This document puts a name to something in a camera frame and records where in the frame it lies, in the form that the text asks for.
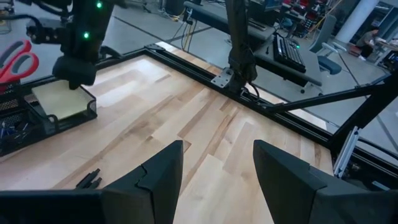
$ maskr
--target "wood grain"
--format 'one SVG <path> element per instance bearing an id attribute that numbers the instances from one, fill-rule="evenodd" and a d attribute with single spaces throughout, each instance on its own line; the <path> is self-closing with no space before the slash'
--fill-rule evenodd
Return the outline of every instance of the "wood grain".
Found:
<path id="1" fill-rule="evenodd" d="M 0 160 L 0 189 L 73 189 L 97 168 L 103 187 L 182 139 L 175 223 L 272 223 L 254 169 L 253 140 L 265 140 L 332 173 L 327 149 L 149 57 L 100 71 L 88 89 L 98 99 L 98 118 Z M 297 114 L 325 125 L 306 112 Z"/>

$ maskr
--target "mesh desk organizer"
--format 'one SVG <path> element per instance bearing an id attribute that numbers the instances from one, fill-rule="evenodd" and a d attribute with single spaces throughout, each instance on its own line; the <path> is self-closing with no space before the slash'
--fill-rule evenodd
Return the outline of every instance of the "mesh desk organizer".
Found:
<path id="1" fill-rule="evenodd" d="M 96 98 L 83 87 L 77 90 L 87 101 L 86 108 L 63 119 L 47 115 L 32 89 L 57 81 L 46 77 L 23 85 L 0 84 L 0 157 L 97 117 Z"/>

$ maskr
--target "scissors handle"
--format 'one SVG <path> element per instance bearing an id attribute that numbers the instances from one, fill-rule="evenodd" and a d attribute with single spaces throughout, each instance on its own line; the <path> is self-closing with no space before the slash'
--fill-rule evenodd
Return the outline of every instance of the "scissors handle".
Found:
<path id="1" fill-rule="evenodd" d="M 19 71 L 21 65 L 28 59 L 32 59 L 32 63 L 29 68 L 23 72 Z M 25 52 L 20 54 L 17 59 L 11 62 L 11 66 L 4 71 L 2 77 L 0 77 L 0 83 L 7 83 L 20 80 L 21 78 L 28 77 L 33 74 L 39 67 L 39 58 L 36 54 L 31 52 Z"/>
<path id="2" fill-rule="evenodd" d="M 16 54 L 9 58 L 17 49 L 19 49 Z M 30 52 L 32 49 L 32 44 L 28 40 L 18 40 L 14 42 L 3 54 L 0 56 L 0 74 L 3 74 L 4 71 L 9 70 L 12 66 L 12 62 L 15 61 L 16 58 L 25 52 Z"/>

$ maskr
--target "pillar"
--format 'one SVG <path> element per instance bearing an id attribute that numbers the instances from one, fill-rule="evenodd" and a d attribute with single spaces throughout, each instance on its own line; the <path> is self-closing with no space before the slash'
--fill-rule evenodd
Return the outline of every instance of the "pillar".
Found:
<path id="1" fill-rule="evenodd" d="M 336 35 L 335 39 L 343 43 L 349 43 L 356 31 L 358 31 L 378 3 L 379 0 L 361 0 Z"/>

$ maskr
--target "black keyboard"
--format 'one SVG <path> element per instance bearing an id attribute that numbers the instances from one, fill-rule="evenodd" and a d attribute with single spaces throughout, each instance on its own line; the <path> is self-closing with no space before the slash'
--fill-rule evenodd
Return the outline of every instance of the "black keyboard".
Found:
<path id="1" fill-rule="evenodd" d="M 297 45 L 277 34 L 274 36 L 274 60 L 299 72 L 307 71 Z"/>

